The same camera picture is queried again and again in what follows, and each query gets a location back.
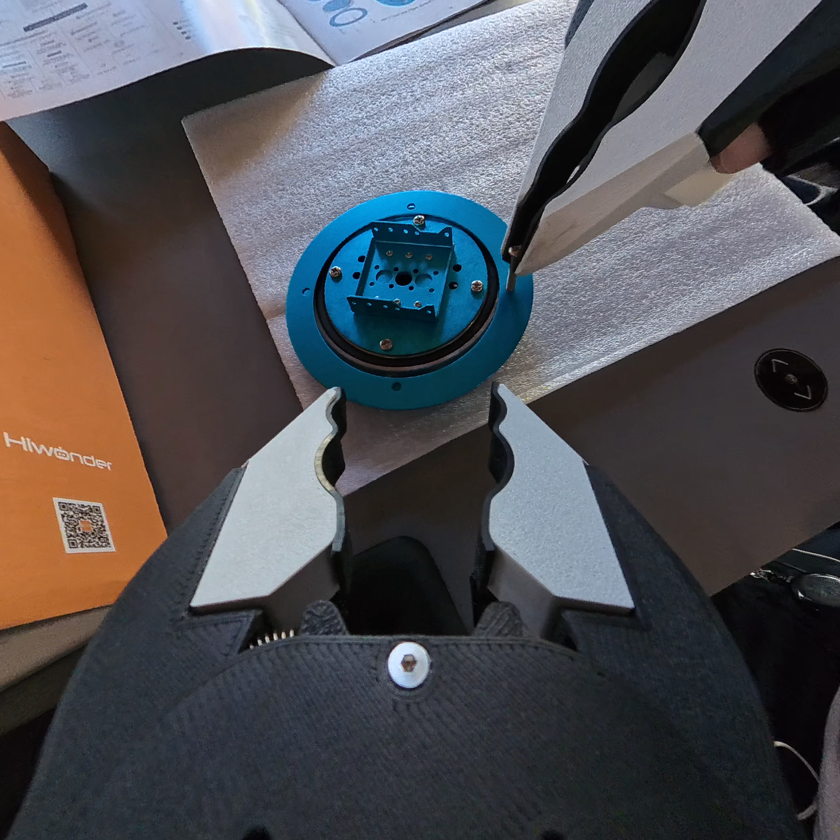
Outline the open instruction booklet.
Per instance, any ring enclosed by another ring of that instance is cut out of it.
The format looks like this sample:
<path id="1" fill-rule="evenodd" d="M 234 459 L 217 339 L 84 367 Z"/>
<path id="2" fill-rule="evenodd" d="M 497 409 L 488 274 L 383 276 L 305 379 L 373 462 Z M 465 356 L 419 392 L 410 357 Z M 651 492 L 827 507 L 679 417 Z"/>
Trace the open instruction booklet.
<path id="1" fill-rule="evenodd" d="M 335 66 L 480 1 L 2 1 L 1 120 L 97 96 L 238 49 Z"/>

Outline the grey desk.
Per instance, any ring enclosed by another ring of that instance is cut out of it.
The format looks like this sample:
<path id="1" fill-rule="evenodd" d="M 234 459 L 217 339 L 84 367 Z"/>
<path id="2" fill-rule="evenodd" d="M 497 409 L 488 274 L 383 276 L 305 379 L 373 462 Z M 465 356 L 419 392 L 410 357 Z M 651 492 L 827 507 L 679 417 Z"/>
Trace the grey desk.
<path id="1" fill-rule="evenodd" d="M 54 178 L 164 525 L 174 530 L 300 412 L 182 130 L 128 92 L 11 122 Z M 762 353 L 824 372 L 814 411 L 771 402 Z M 838 259 L 539 399 L 717 592 L 838 519 Z"/>

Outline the person's dark trousers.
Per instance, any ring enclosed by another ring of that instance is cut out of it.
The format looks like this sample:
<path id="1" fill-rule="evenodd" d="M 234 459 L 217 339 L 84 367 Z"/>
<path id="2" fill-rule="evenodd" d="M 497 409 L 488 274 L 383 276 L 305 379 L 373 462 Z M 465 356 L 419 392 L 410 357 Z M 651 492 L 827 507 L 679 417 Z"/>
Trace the person's dark trousers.
<path id="1" fill-rule="evenodd" d="M 759 688 L 795 810 L 810 805 L 839 682 L 838 528 L 712 597 Z"/>

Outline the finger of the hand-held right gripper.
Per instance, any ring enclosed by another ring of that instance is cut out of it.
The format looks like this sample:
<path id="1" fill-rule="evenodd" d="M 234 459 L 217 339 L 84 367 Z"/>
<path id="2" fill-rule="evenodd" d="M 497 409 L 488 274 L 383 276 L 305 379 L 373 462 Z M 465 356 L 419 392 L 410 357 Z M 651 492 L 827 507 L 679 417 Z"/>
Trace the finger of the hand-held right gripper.
<path id="1" fill-rule="evenodd" d="M 665 78 L 545 207 L 517 275 L 562 259 L 641 207 L 696 205 L 724 185 L 701 124 L 819 3 L 702 2 Z"/>
<path id="2" fill-rule="evenodd" d="M 545 207 L 583 173 L 605 132 L 671 70 L 700 1 L 579 2 L 503 246 L 524 256 Z"/>

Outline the white foam sheet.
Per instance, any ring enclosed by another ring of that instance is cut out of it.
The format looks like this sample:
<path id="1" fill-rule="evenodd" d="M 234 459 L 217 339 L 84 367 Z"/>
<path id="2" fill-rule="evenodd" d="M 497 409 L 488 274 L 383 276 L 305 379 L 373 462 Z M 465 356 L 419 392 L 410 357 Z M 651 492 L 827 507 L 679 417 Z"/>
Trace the white foam sheet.
<path id="1" fill-rule="evenodd" d="M 303 406 L 322 387 L 286 327 L 291 273 L 356 204 L 426 189 L 512 213 L 573 2 L 531 2 L 183 120 Z M 500 378 L 531 401 L 838 257 L 838 237 L 759 167 L 707 202 L 643 209 L 534 274 Z"/>

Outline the person's right hand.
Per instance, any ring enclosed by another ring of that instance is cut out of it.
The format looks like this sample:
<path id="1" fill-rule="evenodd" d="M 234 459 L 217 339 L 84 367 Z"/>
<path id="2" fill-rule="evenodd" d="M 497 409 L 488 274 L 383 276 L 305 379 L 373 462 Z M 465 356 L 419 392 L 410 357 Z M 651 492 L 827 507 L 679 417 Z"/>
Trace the person's right hand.
<path id="1" fill-rule="evenodd" d="M 721 174 L 735 174 L 764 161 L 771 156 L 772 151 L 772 146 L 762 128 L 757 123 L 753 123 L 719 154 L 711 157 L 710 163 Z"/>

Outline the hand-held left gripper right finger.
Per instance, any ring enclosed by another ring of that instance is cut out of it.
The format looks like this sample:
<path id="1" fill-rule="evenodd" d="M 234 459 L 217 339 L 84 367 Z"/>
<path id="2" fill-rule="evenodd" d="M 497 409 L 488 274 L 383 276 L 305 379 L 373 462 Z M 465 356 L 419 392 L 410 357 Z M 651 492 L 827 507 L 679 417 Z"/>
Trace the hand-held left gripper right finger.
<path id="1" fill-rule="evenodd" d="M 522 616 L 558 607 L 628 614 L 627 587 L 586 464 L 504 384 L 491 388 L 480 592 Z"/>

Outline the black round desk grommet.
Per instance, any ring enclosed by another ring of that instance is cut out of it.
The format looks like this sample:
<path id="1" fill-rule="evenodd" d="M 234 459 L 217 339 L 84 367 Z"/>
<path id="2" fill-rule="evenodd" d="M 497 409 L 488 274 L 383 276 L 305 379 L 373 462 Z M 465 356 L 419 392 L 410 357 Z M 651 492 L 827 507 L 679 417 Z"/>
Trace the black round desk grommet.
<path id="1" fill-rule="evenodd" d="M 765 351 L 757 359 L 753 374 L 762 394 L 788 411 L 814 411 L 824 404 L 828 394 L 823 370 L 799 351 Z"/>

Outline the orange kit box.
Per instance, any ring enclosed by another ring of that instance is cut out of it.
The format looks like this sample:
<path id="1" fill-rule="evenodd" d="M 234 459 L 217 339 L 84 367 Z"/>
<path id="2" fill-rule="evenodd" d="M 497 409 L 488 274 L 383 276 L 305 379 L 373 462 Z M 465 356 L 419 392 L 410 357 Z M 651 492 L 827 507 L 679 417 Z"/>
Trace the orange kit box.
<path id="1" fill-rule="evenodd" d="M 1 146 L 6 628 L 112 603 L 165 528 L 49 173 Z"/>

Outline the blue round metal base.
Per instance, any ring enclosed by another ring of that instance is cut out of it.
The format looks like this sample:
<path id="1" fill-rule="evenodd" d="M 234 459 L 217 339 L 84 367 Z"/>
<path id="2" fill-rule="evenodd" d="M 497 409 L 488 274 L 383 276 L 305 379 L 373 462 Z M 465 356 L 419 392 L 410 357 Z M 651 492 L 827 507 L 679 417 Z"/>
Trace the blue round metal base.
<path id="1" fill-rule="evenodd" d="M 385 410 L 456 399 L 495 374 L 529 323 L 530 275 L 506 290 L 507 227 L 445 192 L 395 192 L 343 213 L 287 293 L 297 357 L 322 385 Z"/>

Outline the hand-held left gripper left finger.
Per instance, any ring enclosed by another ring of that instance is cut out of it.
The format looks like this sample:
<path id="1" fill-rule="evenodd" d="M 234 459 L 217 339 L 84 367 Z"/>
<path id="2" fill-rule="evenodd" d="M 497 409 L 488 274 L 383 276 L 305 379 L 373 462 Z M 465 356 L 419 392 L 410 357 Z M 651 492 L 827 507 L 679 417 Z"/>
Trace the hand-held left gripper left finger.
<path id="1" fill-rule="evenodd" d="M 329 388 L 248 461 L 191 607 L 302 614 L 340 587 L 345 396 Z"/>

